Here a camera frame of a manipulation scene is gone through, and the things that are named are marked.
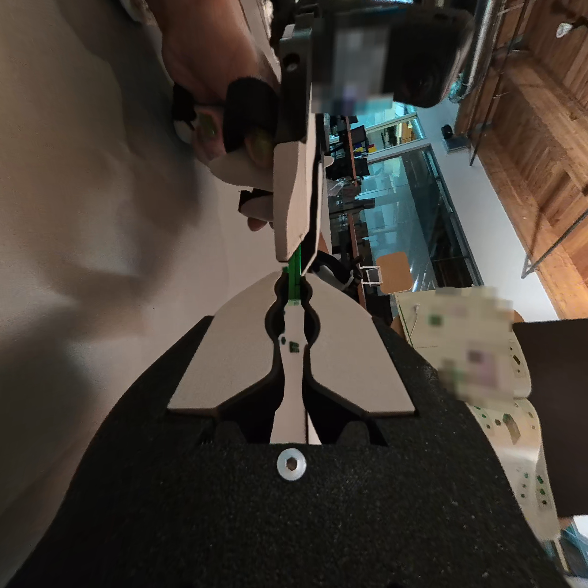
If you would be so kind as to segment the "lego instruction booklet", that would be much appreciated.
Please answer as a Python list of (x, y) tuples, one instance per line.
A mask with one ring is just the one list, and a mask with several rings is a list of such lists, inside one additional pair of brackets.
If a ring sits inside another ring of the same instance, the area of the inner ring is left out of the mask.
[(464, 401), (495, 451), (534, 535), (557, 541), (560, 525), (548, 478), (529, 368), (514, 333), (511, 303), (492, 288), (442, 288), (394, 295), (410, 346)]

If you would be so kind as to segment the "person's left hand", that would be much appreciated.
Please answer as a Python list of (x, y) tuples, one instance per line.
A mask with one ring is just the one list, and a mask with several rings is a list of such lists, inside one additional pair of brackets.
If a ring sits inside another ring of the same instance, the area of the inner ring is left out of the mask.
[(254, 77), (279, 90), (240, 1), (148, 1), (162, 34), (162, 57), (173, 82), (198, 108), (192, 135), (196, 158), (209, 166), (224, 156), (223, 113), (229, 85)]

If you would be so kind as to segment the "dark board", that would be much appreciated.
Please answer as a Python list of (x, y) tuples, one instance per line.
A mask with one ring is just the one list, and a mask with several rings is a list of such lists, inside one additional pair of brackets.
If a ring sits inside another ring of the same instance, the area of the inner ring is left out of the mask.
[(518, 322), (560, 518), (587, 514), (587, 319)]

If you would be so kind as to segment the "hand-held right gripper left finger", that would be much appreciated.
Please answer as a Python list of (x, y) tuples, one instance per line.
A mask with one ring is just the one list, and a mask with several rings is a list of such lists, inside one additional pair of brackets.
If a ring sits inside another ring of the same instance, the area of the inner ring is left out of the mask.
[(282, 270), (227, 301), (210, 322), (168, 410), (234, 422), (247, 442), (268, 444), (284, 397), (279, 336), (285, 304)]

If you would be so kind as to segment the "green lego panel with studs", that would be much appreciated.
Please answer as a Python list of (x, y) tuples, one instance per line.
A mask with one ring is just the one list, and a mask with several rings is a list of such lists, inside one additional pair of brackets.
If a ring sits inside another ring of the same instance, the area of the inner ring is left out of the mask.
[(302, 245), (299, 245), (288, 261), (288, 305), (300, 305), (300, 281), (302, 275)]

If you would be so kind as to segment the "group of black office chairs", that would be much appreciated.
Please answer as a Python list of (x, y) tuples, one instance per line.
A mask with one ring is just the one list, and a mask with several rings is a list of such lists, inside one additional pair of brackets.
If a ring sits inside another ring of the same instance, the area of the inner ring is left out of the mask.
[(361, 183), (369, 176), (369, 141), (363, 125), (352, 128), (357, 117), (329, 116), (329, 147), (332, 163), (326, 167), (328, 180), (348, 179)]

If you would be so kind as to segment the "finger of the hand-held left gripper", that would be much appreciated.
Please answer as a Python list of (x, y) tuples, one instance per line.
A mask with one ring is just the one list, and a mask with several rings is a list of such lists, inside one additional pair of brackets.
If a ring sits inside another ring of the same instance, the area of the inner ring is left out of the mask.
[(299, 141), (280, 143), (274, 150), (273, 229), (275, 254), (287, 262), (310, 228), (307, 194), (307, 147)]
[(311, 268), (318, 252), (320, 235), (320, 216), (323, 187), (325, 184), (325, 154), (327, 136), (324, 114), (315, 114), (316, 150), (312, 164), (311, 203), (309, 230), (300, 246), (300, 275), (305, 276)]

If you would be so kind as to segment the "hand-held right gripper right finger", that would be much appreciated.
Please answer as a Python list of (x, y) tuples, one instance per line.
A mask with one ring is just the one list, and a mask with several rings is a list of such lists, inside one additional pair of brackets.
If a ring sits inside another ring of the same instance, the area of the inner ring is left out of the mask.
[(302, 399), (321, 444), (336, 444), (349, 423), (385, 444), (376, 421), (417, 411), (371, 315), (315, 275), (301, 284), (305, 310)]

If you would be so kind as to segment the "silver ventilation duct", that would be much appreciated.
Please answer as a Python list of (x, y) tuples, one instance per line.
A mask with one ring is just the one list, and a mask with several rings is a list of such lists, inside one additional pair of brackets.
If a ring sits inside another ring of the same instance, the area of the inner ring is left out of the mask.
[(464, 8), (474, 18), (472, 44), (449, 94), (450, 102), (459, 104), (481, 83), (485, 60), (496, 31), (499, 1), (452, 1), (452, 7)]

